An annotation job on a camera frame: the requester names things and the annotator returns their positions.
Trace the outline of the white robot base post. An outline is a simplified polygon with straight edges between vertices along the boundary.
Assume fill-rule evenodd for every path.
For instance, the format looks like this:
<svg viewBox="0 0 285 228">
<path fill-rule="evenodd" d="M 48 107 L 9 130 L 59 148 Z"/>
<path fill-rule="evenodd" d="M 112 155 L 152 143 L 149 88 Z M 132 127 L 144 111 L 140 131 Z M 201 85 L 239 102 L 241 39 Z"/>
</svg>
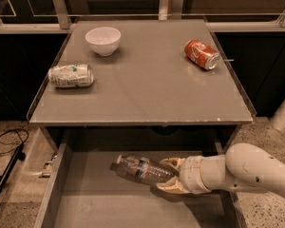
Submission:
<svg viewBox="0 0 285 228">
<path fill-rule="evenodd" d="M 285 128 L 285 99 L 280 107 L 276 110 L 274 116 L 270 119 L 270 124 L 278 131 Z"/>
</svg>

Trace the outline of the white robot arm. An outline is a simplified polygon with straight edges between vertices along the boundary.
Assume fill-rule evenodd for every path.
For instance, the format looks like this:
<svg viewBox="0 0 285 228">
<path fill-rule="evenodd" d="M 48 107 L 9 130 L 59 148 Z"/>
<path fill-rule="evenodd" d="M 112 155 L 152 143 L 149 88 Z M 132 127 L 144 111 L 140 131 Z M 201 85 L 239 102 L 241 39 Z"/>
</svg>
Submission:
<svg viewBox="0 0 285 228">
<path fill-rule="evenodd" d="M 214 190 L 267 190 L 285 199 L 285 164 L 263 149 L 236 143 L 221 155 L 168 158 L 161 163 L 179 172 L 156 186 L 170 194 L 206 194 Z"/>
</svg>

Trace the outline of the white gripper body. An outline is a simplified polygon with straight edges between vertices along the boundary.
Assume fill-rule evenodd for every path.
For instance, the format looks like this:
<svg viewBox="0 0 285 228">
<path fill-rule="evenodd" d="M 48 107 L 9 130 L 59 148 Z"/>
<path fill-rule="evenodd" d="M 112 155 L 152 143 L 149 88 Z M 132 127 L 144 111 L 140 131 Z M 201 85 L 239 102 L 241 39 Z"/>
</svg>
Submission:
<svg viewBox="0 0 285 228">
<path fill-rule="evenodd" d="M 201 178 L 200 164 L 202 160 L 202 156 L 190 156 L 182 162 L 179 178 L 185 193 L 199 195 L 211 192 Z"/>
</svg>

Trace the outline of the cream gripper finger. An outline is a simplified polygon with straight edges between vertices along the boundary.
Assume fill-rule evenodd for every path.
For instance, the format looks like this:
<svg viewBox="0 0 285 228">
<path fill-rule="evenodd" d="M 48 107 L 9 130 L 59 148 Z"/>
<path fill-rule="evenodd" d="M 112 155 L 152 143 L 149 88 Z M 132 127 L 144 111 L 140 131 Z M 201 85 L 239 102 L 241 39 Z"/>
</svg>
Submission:
<svg viewBox="0 0 285 228">
<path fill-rule="evenodd" d="M 182 163 L 184 162 L 184 158 L 166 158 L 160 161 L 160 165 L 165 166 L 166 168 L 173 171 L 176 175 L 178 175 L 181 171 Z"/>
<path fill-rule="evenodd" d="M 158 182 L 156 187 L 169 194 L 188 194 L 189 191 L 182 185 L 178 177 L 174 177 L 167 182 Z"/>
</svg>

